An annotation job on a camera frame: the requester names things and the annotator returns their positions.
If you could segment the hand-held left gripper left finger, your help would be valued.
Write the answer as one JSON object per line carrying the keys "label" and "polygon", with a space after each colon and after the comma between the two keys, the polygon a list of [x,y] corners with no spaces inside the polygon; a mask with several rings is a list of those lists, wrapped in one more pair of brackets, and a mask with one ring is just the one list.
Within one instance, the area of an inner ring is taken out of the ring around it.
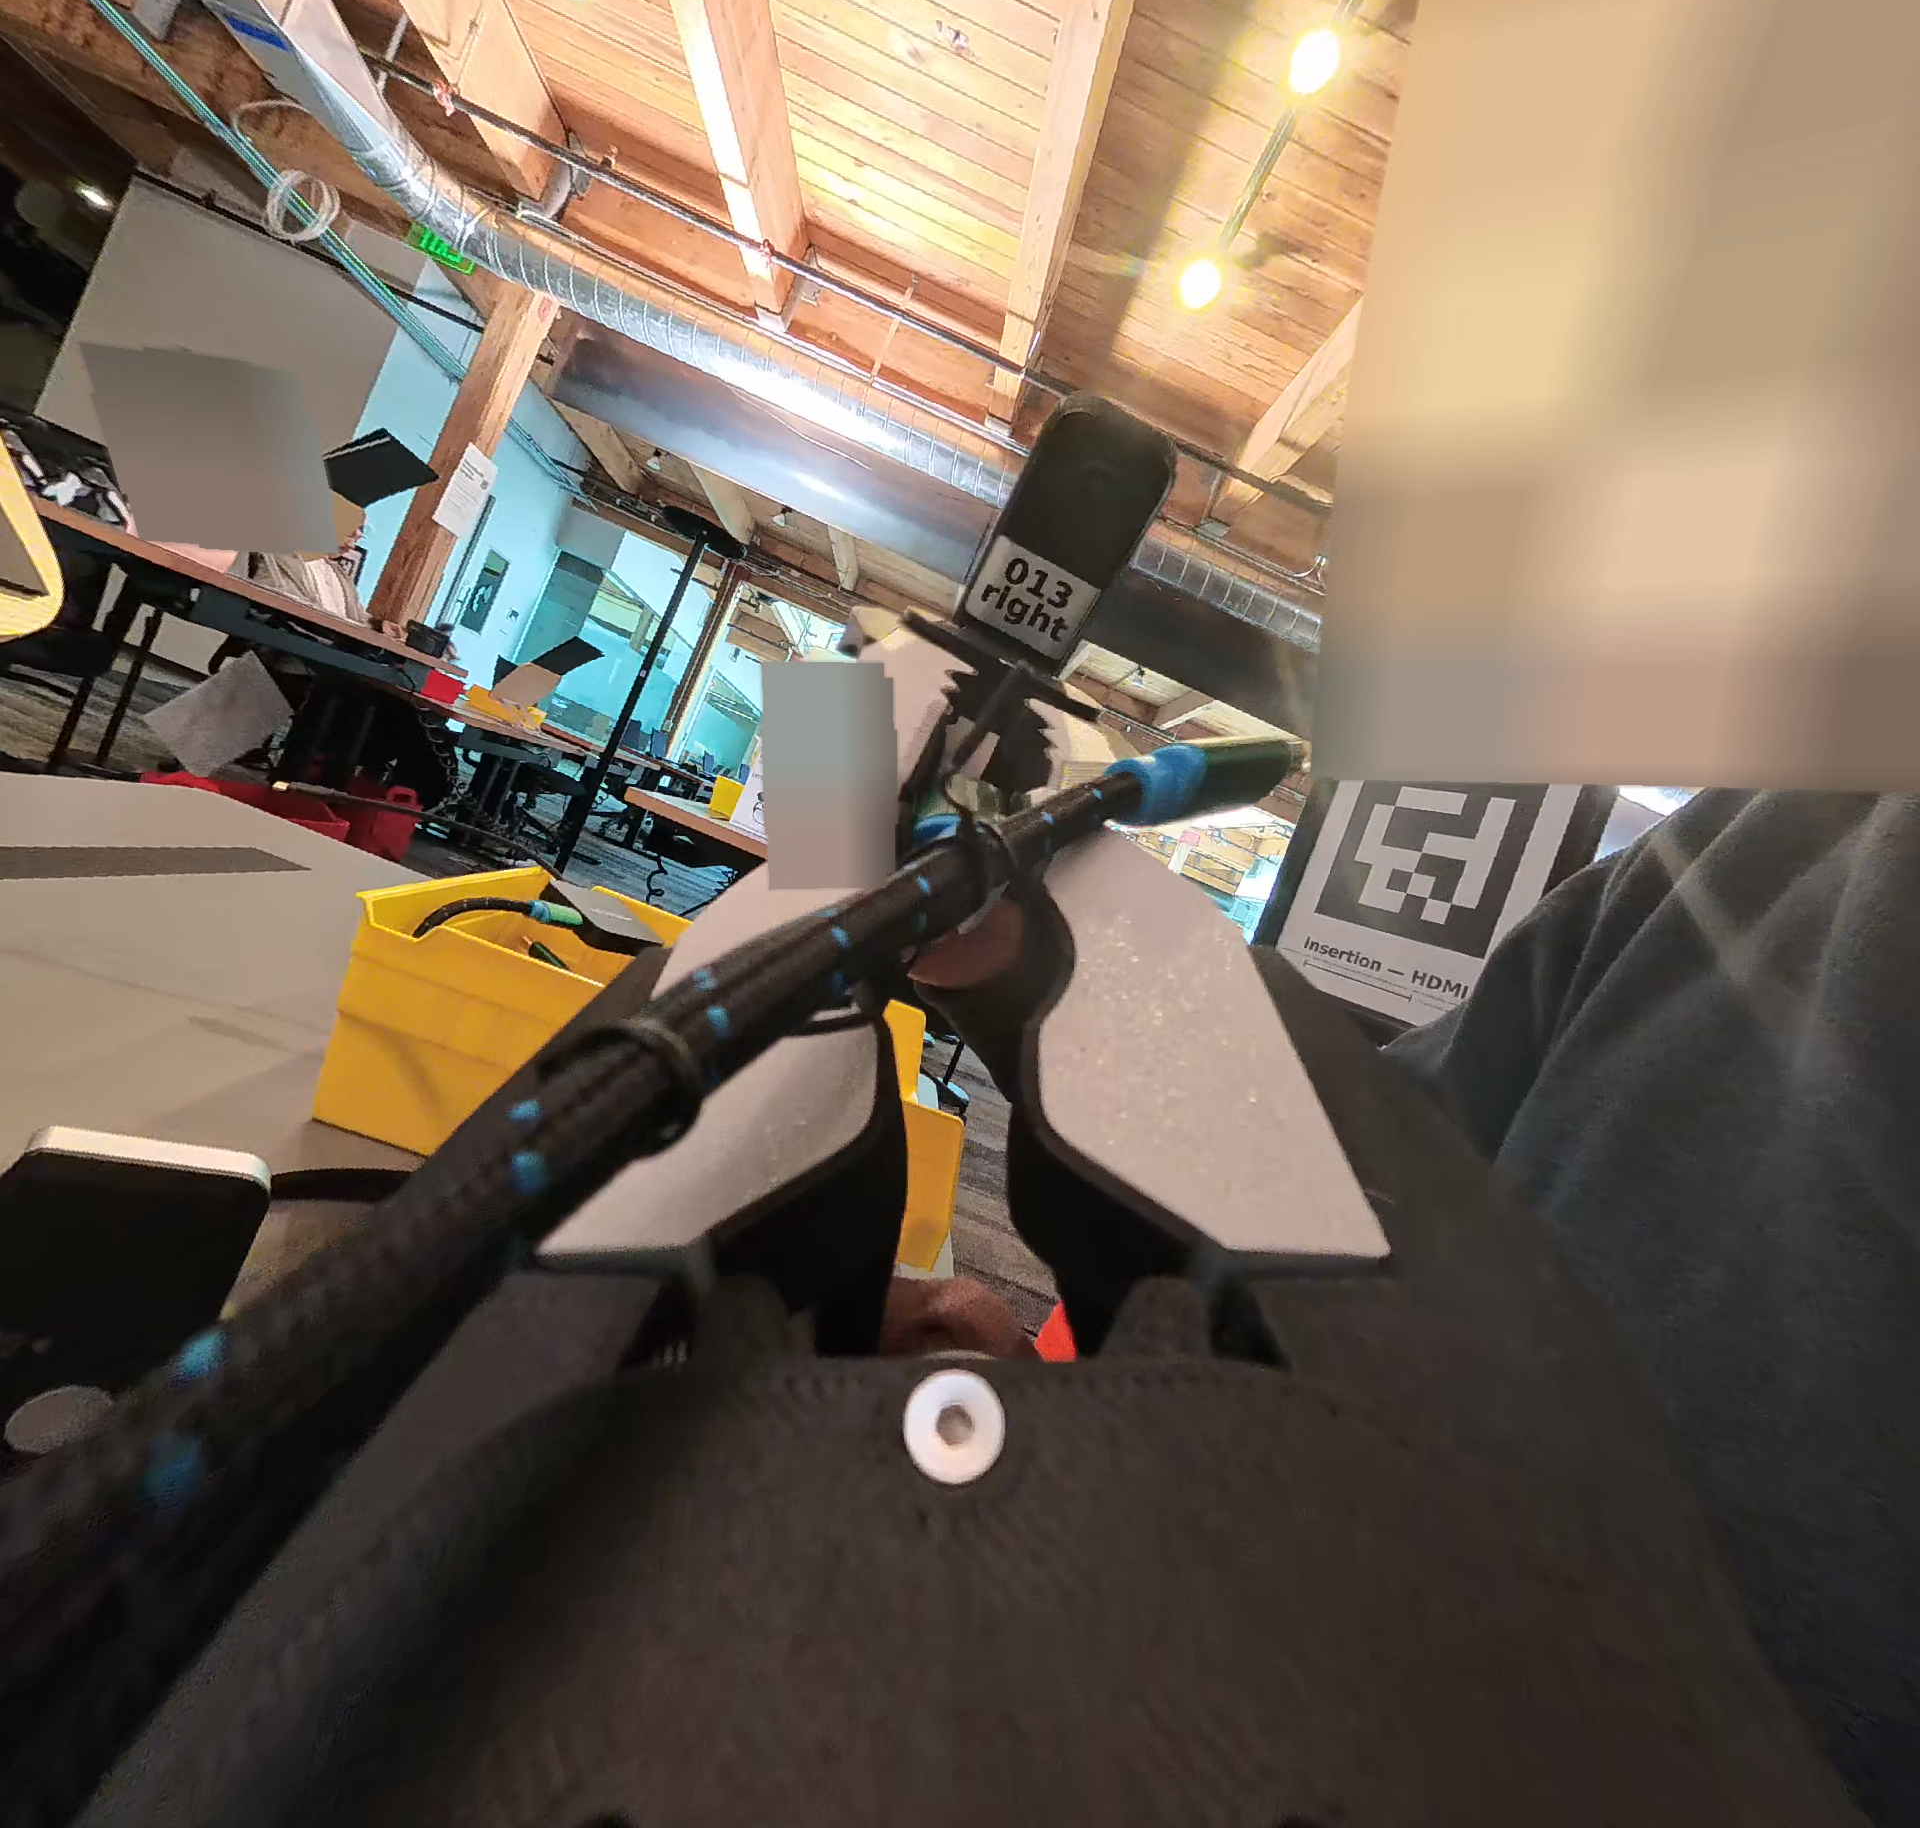
{"label": "hand-held left gripper left finger", "polygon": [[869,995],[763,1051],[677,1144],[626,1166],[542,1265],[893,1265],[901,1093]]}

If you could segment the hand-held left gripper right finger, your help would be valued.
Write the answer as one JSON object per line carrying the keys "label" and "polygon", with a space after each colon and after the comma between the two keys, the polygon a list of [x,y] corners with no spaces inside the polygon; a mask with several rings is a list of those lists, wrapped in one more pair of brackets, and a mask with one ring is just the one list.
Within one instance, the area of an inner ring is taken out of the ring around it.
{"label": "hand-held left gripper right finger", "polygon": [[1020,1025],[1020,1234],[1064,1296],[1372,1273],[1390,1243],[1236,929],[1124,837],[1044,865]]}

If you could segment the yellow plastic bin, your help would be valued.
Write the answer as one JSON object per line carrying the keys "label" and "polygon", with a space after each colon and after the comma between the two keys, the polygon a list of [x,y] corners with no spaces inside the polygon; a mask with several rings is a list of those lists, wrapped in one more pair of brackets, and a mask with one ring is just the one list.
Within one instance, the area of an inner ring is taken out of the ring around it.
{"label": "yellow plastic bin", "polygon": [[520,867],[362,893],[312,1120],[432,1153],[623,973],[623,953],[530,916],[582,905],[548,888]]}

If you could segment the grey adapter with braided cable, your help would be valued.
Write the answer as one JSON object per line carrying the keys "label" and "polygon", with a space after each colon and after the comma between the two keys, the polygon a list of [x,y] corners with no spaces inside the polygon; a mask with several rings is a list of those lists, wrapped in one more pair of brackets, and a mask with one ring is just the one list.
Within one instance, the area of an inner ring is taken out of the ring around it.
{"label": "grey adapter with braided cable", "polygon": [[2,1180],[3,1472],[97,1430],[218,1323],[271,1175],[254,1153],[48,1126]]}

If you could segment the dark monitor with wooden back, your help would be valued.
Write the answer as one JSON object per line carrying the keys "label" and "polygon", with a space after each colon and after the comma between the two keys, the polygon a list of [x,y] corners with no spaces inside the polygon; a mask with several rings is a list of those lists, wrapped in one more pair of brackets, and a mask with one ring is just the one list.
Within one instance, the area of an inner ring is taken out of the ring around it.
{"label": "dark monitor with wooden back", "polygon": [[59,616],[63,583],[25,485],[2,453],[2,643],[38,635]]}

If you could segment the person's right hand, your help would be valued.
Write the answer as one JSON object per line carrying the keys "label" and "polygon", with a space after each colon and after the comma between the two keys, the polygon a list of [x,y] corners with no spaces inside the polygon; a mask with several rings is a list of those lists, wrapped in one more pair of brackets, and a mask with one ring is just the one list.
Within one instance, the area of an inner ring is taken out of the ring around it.
{"label": "person's right hand", "polygon": [[911,962],[914,988],[958,995],[1027,979],[1027,952],[1040,944],[1020,900],[997,900],[965,929],[941,936]]}

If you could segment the white printed board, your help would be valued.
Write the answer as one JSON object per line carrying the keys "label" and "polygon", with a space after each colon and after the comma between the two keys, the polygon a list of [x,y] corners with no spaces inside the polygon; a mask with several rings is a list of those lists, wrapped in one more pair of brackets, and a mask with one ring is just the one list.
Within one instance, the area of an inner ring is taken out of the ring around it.
{"label": "white printed board", "polygon": [[1494,946],[1597,858],[1617,795],[1318,782],[1254,941],[1387,1043],[1469,996]]}

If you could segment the background wooden desk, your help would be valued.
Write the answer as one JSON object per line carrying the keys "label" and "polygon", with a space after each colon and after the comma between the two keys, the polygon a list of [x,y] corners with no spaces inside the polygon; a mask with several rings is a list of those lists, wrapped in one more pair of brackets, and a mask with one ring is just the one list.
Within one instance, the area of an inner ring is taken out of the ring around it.
{"label": "background wooden desk", "polygon": [[116,621],[106,631],[110,660],[122,648],[131,650],[131,664],[103,740],[88,763],[69,761],[84,709],[93,690],[84,680],[69,707],[45,771],[57,773],[75,765],[105,771],[120,726],[133,707],[133,694],[157,643],[157,631],[164,617],[204,627],[223,638],[234,638],[252,650],[269,650],[305,663],[309,670],[337,672],[362,685],[381,685],[421,696],[427,681],[438,678],[449,686],[445,701],[430,696],[432,707],[448,707],[467,686],[464,673],[448,660],[432,659],[404,641],[393,641],[370,627],[323,614],[298,599],[254,585],[252,581],[218,572],[197,563],[171,547],[147,544],[137,537],[116,529],[98,518],[32,495],[32,508],[43,521],[48,544],[67,544],[84,552],[122,572],[122,588],[111,612]]}
{"label": "background wooden desk", "polygon": [[723,868],[734,877],[764,865],[763,839],[677,795],[628,786],[621,807],[636,816],[636,846],[655,859],[690,870]]}

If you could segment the red plastic bin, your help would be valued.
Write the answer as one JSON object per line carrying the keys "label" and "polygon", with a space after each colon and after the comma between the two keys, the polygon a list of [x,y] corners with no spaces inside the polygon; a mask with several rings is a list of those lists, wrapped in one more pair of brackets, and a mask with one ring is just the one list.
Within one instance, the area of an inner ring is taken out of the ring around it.
{"label": "red plastic bin", "polygon": [[377,785],[366,777],[354,777],[346,791],[217,780],[181,770],[147,770],[137,780],[141,785],[204,788],[390,862],[404,859],[421,814],[421,805],[413,788]]}

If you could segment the large silver air duct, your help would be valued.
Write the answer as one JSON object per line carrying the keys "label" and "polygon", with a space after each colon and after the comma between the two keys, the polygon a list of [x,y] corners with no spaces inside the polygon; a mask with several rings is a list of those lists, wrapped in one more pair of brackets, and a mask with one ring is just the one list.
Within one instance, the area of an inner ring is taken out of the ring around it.
{"label": "large silver air duct", "polygon": [[532,213],[502,206],[445,171],[374,90],[331,0],[198,0],[238,36],[271,87],[294,98],[350,162],[410,220],[502,281],[550,297],[597,328],[644,348],[683,373],[720,383],[717,410],[693,418],[712,443],[682,442],[715,472],[749,480],[770,469],[767,493],[798,480],[825,450],[852,469],[815,487],[810,510],[869,540],[929,540],[931,521],[911,524],[901,493],[880,493],[879,461],[938,483],[988,514],[1001,510],[1027,469],[1027,450],[928,401],[885,386],[825,352],[757,328],[715,304],[603,256]]}

